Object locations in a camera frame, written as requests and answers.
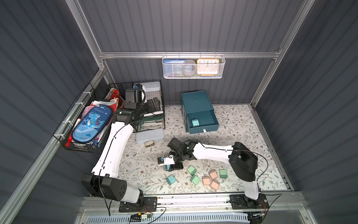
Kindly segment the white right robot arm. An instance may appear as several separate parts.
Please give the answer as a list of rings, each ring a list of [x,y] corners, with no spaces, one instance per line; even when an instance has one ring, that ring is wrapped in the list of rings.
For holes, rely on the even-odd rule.
[[[184,161],[192,160],[213,160],[223,162],[231,166],[235,175],[243,181],[244,196],[243,200],[250,208],[264,206],[266,196],[261,193],[258,179],[262,175],[257,175],[258,158],[261,157],[269,167],[268,159],[259,153],[250,151],[240,142],[235,142],[229,146],[211,146],[203,144],[199,140],[180,141],[173,138],[168,143],[170,149],[168,155],[158,157],[159,166],[168,166],[168,171],[183,169]]]

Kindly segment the teal drawer cabinet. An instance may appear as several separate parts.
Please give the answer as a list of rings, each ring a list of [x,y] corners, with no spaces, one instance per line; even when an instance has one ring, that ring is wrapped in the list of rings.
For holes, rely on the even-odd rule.
[[[182,97],[182,117],[189,134],[217,131],[219,122],[213,105],[205,91],[186,92]],[[192,119],[198,119],[200,126],[193,127]]]

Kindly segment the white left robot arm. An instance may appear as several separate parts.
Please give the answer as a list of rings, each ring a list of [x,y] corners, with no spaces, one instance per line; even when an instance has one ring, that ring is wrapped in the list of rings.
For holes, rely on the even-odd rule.
[[[103,152],[82,184],[93,197],[104,199],[107,208],[111,201],[124,202],[141,210],[144,207],[142,190],[132,188],[127,181],[118,179],[119,164],[135,126],[149,113],[146,107],[145,87],[139,83],[125,92],[124,107],[116,110]]]

